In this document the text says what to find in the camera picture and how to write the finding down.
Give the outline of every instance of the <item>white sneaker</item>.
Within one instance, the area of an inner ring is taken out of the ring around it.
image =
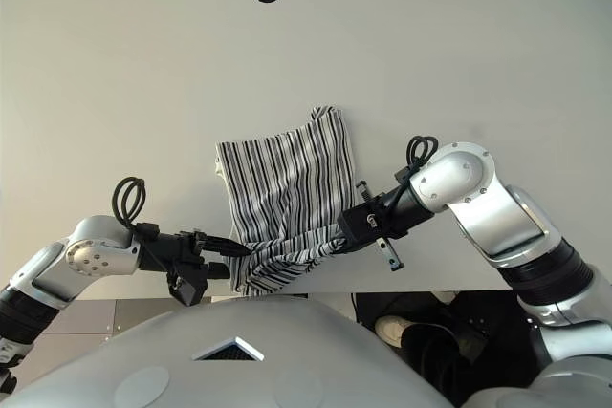
[[[401,348],[402,333],[413,324],[414,322],[410,322],[397,315],[385,315],[376,321],[374,330],[376,331],[376,335],[386,344]]]

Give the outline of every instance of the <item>white table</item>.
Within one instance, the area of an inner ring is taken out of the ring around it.
[[[146,179],[139,220],[230,231],[214,144],[345,110],[358,175],[395,186],[413,134],[486,145],[612,278],[610,0],[1,0],[2,257],[8,279],[115,183]],[[504,287],[450,215],[319,267],[287,291]],[[214,283],[208,294],[228,292]],[[166,296],[162,275],[85,298]]]

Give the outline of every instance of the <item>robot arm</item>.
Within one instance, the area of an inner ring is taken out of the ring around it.
[[[405,236],[449,209],[474,247],[516,291],[550,360],[612,355],[609,282],[581,260],[525,191],[497,179],[486,149],[455,142],[412,174],[404,169],[396,178],[399,187],[375,198],[365,190],[365,203],[342,214],[339,225],[349,247],[376,241],[391,268],[400,268],[388,238]]]
[[[128,178],[118,185],[116,197],[130,181],[143,196],[143,181]],[[136,204],[142,208],[139,198]],[[192,306],[202,299],[207,279],[230,277],[225,264],[205,263],[202,250],[237,257],[251,253],[197,230],[162,234],[154,224],[132,225],[138,212],[130,214],[129,221],[118,212],[81,221],[73,234],[39,250],[0,291],[0,395],[11,393],[16,384],[8,369],[21,363],[57,314],[96,280],[136,269],[166,272],[170,294]]]

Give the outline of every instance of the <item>black pants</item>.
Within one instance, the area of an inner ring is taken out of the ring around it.
[[[402,334],[404,360],[454,406],[461,406],[473,393],[474,372],[446,329],[415,324]]]

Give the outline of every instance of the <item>striped shirt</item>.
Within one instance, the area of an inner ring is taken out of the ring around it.
[[[336,219],[354,203],[353,154],[342,113],[260,140],[217,144],[238,240],[252,255],[228,259],[231,287],[246,295],[282,289],[345,243]]]

